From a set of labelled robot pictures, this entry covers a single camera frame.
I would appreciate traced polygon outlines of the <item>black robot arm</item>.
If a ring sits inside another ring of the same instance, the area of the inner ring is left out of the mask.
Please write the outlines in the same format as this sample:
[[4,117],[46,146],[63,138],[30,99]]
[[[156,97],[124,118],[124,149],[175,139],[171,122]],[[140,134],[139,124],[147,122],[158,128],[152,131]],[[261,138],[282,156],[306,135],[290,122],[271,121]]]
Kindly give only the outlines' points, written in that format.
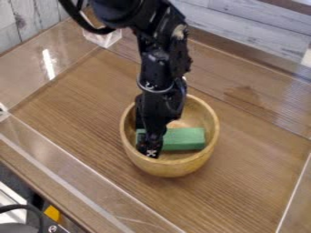
[[188,24],[170,0],[88,0],[103,27],[95,27],[82,15],[79,4],[59,0],[67,14],[94,34],[107,35],[127,28],[138,38],[142,70],[135,98],[136,149],[158,158],[168,123],[183,114],[187,95],[184,74],[191,71]]

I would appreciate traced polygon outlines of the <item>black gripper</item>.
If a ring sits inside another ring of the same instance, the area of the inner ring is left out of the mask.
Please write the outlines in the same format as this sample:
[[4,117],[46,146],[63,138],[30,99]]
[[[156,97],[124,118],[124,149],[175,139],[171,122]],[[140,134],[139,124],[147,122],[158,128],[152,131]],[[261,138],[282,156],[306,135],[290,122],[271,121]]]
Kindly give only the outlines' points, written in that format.
[[186,80],[184,78],[178,78],[174,80],[172,87],[167,93],[159,94],[143,91],[136,96],[136,149],[150,158],[159,158],[164,138],[152,139],[147,136],[147,133],[159,136],[167,132],[168,123],[182,117],[186,95]]

